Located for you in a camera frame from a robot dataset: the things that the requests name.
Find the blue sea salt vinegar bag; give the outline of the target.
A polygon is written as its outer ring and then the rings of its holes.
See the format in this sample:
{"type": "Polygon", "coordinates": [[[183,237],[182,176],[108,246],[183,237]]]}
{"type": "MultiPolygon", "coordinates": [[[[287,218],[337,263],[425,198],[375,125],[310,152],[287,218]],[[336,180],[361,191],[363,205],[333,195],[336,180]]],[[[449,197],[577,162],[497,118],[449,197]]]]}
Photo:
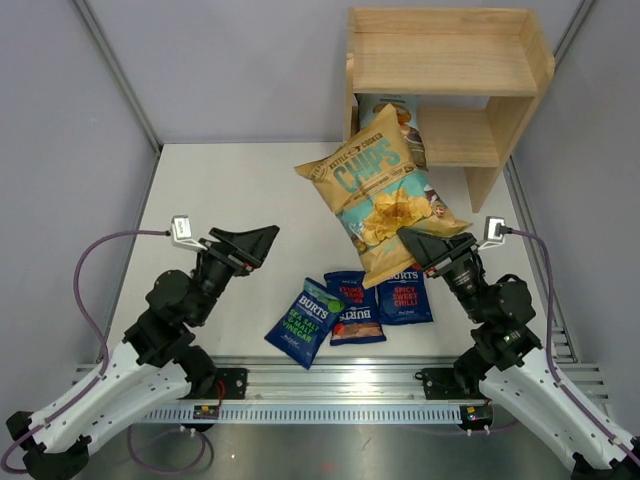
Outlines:
{"type": "Polygon", "coordinates": [[[346,298],[307,277],[288,310],[264,339],[309,370],[325,338],[348,307],[346,298]]]}

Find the large kettle cooked chips bag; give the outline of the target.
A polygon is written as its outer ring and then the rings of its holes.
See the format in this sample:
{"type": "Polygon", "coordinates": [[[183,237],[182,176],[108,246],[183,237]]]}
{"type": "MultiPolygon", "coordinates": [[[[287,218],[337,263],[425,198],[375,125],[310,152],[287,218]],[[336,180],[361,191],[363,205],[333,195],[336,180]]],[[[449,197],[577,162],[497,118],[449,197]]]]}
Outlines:
{"type": "Polygon", "coordinates": [[[390,104],[333,154],[294,170],[341,223],[358,252],[365,288],[415,263],[399,229],[449,238],[471,226],[456,218],[411,158],[390,104]]]}

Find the olive light-blue chips bag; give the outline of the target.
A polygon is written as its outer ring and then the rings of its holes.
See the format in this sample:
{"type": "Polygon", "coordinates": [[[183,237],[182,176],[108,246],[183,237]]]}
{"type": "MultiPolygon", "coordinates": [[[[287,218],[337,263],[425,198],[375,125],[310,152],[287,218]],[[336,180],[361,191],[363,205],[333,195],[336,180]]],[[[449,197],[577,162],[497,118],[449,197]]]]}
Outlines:
{"type": "Polygon", "coordinates": [[[358,93],[356,100],[360,128],[368,126],[387,104],[392,105],[412,160],[419,168],[428,169],[426,151],[417,124],[418,97],[416,95],[358,93]]]}

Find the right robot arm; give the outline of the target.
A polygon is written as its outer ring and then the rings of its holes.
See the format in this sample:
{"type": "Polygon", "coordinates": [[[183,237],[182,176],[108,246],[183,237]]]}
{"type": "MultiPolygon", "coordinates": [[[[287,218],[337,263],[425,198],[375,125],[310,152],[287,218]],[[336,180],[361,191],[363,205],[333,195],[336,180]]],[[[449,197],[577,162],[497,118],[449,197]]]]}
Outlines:
{"type": "Polygon", "coordinates": [[[443,279],[476,325],[472,348],[453,365],[456,389],[498,402],[574,479],[638,478],[638,437],[604,414],[529,329],[535,311],[526,282],[505,274],[488,283],[470,233],[438,238],[403,227],[398,236],[421,271],[443,279]]]}

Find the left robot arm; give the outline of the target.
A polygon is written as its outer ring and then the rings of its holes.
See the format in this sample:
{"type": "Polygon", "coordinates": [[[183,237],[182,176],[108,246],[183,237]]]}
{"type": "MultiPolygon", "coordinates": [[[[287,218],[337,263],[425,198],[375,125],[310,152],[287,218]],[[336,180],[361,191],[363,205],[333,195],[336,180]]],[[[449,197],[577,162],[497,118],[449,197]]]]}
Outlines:
{"type": "Polygon", "coordinates": [[[163,272],[146,295],[146,310],[102,361],[48,406],[18,411],[6,421],[13,440],[1,468],[33,479],[71,479],[106,442],[162,404],[203,398],[225,388],[210,355],[195,345],[230,280],[260,268],[279,233],[276,225],[244,232],[212,228],[196,241],[185,216],[167,237],[196,253],[193,270],[163,272]]]}

